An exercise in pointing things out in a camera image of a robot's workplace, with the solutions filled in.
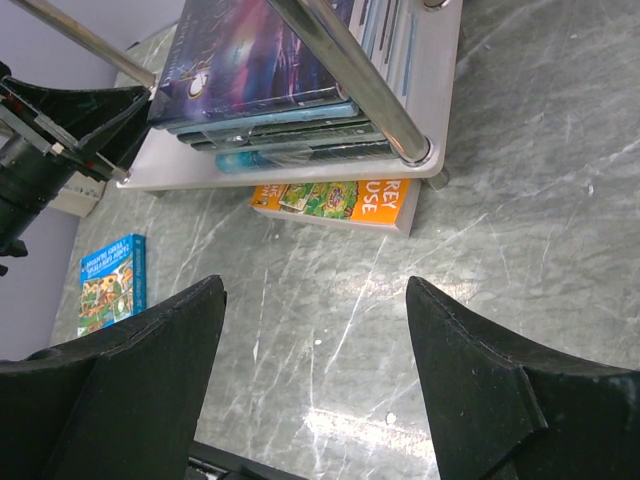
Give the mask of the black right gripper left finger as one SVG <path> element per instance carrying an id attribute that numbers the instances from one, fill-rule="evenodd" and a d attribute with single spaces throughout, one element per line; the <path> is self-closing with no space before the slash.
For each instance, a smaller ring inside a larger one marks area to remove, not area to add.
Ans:
<path id="1" fill-rule="evenodd" d="M 5 479 L 181 479 L 227 295 L 207 277 L 87 336 L 1 364 Z"/>

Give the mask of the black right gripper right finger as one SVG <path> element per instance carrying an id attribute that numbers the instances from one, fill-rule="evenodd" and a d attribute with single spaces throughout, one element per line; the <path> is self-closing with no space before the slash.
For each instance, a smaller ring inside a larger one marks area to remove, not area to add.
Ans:
<path id="1" fill-rule="evenodd" d="M 411 277 L 408 325 L 444 479 L 635 479 L 639 374 L 551 349 Z"/>

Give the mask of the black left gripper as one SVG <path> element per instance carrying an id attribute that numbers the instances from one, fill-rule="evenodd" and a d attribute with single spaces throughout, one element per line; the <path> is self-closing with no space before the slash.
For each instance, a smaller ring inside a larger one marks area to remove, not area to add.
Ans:
<path id="1" fill-rule="evenodd" d="M 124 180 L 149 132 L 143 86 L 65 90 L 22 82 L 1 65 L 1 255 L 25 257 L 21 235 L 76 173 Z"/>

